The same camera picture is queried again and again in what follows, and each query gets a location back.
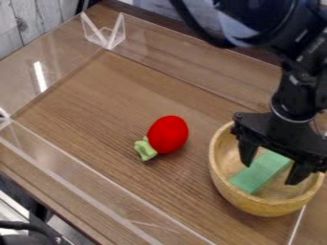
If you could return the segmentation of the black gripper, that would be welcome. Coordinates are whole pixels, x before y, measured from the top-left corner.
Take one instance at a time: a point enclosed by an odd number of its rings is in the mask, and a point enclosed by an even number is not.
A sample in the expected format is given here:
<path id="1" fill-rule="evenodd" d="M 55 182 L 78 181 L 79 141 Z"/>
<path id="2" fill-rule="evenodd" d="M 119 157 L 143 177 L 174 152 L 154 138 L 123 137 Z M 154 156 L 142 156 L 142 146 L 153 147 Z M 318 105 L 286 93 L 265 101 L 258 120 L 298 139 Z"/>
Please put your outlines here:
<path id="1" fill-rule="evenodd" d="M 285 183 L 297 186 L 314 172 L 327 171 L 327 139 L 314 132 L 309 122 L 289 122 L 274 113 L 238 112 L 231 133 L 239 141 L 241 160 L 253 164 L 258 148 L 293 159 L 294 165 Z"/>

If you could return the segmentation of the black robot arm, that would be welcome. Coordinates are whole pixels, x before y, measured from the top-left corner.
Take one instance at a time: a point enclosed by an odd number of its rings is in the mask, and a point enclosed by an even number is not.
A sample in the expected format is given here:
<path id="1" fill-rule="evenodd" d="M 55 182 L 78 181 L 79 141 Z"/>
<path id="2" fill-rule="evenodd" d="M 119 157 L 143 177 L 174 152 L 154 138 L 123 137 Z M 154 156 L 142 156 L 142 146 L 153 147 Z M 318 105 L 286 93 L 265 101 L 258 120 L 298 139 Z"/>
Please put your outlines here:
<path id="1" fill-rule="evenodd" d="M 286 183 L 327 172 L 327 139 L 311 128 L 327 110 L 327 9 L 321 0 L 213 0 L 223 36 L 206 31 L 183 0 L 169 0 L 197 35 L 222 49 L 259 48 L 277 55 L 282 80 L 267 113 L 237 113 L 231 133 L 250 165 L 263 146 L 294 161 Z"/>

